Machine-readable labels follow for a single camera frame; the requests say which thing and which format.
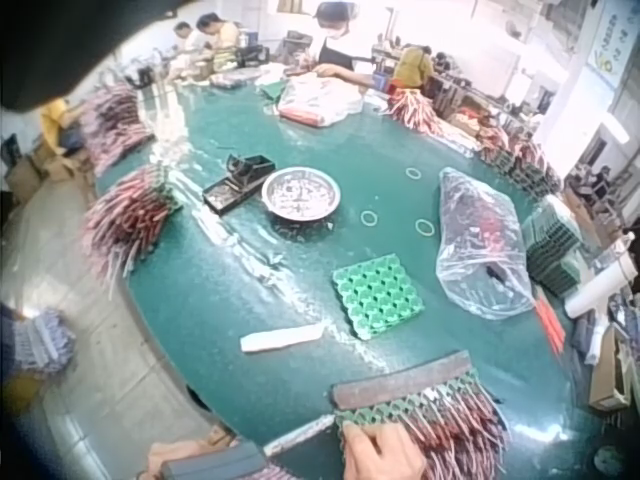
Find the black apron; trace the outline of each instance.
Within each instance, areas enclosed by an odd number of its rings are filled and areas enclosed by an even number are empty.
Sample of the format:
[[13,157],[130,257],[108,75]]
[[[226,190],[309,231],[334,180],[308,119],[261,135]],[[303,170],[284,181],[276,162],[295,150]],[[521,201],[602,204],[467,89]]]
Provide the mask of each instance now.
[[325,63],[337,65],[353,72],[353,57],[327,47],[326,40],[324,41],[322,50],[320,50],[320,55],[318,56],[318,65],[323,65]]

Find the yellow shirt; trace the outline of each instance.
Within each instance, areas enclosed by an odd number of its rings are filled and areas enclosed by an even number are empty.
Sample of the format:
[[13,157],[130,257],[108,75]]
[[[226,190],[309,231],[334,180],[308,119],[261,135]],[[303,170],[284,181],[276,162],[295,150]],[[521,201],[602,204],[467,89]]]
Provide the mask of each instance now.
[[240,30],[233,22],[224,22],[222,28],[218,32],[218,41],[216,47],[235,47],[238,43]]
[[409,47],[402,52],[400,62],[393,72],[395,84],[405,88],[419,88],[433,75],[431,58],[421,48]]
[[40,123],[42,135],[45,141],[54,151],[59,150],[58,131],[61,128],[60,118],[69,109],[67,102],[62,98],[56,98],[40,109]]

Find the round metal dish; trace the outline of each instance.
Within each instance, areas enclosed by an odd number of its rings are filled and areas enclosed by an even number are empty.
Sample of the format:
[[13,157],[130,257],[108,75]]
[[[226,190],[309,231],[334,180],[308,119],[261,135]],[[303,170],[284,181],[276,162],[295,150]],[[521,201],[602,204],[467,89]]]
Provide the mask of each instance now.
[[262,201],[275,215],[312,222],[332,214],[340,203],[340,187],[327,174],[290,167],[271,174],[262,186]]

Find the white tube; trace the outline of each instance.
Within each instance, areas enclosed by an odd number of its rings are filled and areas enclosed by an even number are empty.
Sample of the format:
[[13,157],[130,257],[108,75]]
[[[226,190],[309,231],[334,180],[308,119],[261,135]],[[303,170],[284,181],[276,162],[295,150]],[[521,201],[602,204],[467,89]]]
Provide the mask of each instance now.
[[325,322],[320,322],[304,327],[252,333],[240,339],[240,348],[244,353],[256,353],[285,348],[298,343],[311,342],[322,337],[326,326]]
[[600,361],[600,352],[602,350],[602,338],[604,332],[607,331],[609,326],[609,319],[607,318],[607,311],[596,312],[596,321],[593,326],[593,335],[591,336],[591,345],[589,345],[589,353],[587,353],[584,359],[585,365],[597,365]]
[[638,275],[629,252],[625,252],[618,260],[586,285],[571,295],[564,302],[564,309],[569,318],[577,318],[594,308],[599,302],[606,301],[611,295],[631,282]]

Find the rubber band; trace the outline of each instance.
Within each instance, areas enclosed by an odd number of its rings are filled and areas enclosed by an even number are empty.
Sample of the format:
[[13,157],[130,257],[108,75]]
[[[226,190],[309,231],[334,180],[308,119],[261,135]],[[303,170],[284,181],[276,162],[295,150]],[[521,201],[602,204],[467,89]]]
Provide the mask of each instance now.
[[[365,220],[365,217],[367,216],[371,217],[370,221]],[[378,215],[376,215],[376,213],[372,212],[371,210],[365,210],[360,214],[360,221],[367,227],[375,227],[378,224]]]
[[417,168],[409,167],[405,170],[405,173],[407,174],[407,177],[413,180],[420,180],[422,178],[422,172]]
[[[431,229],[431,231],[425,231],[423,230],[421,225],[424,225],[425,227],[429,227]],[[431,223],[428,220],[424,220],[422,218],[416,220],[416,232],[418,232],[420,235],[424,236],[424,237],[433,237],[433,235],[436,233],[436,227],[433,226],[433,223]]]

